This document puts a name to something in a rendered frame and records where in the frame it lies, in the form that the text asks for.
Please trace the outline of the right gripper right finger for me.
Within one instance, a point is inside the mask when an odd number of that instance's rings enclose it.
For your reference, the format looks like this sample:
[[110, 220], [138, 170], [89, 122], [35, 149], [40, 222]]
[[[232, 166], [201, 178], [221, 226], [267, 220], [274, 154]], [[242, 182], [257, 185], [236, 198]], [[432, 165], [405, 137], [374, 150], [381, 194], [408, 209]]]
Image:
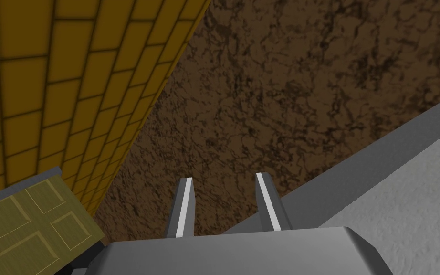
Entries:
[[269, 173], [256, 173], [255, 193], [258, 214], [264, 232], [293, 229], [284, 204]]

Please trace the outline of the olive panelled door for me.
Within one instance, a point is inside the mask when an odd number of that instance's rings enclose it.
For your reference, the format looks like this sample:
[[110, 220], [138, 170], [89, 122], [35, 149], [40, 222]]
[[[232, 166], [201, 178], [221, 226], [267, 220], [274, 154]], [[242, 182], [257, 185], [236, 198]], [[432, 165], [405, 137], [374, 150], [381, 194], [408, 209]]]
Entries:
[[102, 230], [60, 175], [0, 200], [0, 275], [54, 275]]

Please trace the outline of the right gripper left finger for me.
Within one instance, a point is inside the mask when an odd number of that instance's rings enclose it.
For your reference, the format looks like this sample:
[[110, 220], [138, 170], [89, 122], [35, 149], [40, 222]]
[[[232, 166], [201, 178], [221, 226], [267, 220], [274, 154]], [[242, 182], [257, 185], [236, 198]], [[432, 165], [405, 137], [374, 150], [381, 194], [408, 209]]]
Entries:
[[178, 181], [171, 212], [167, 222], [165, 237], [180, 238], [194, 236], [195, 193], [193, 178]]

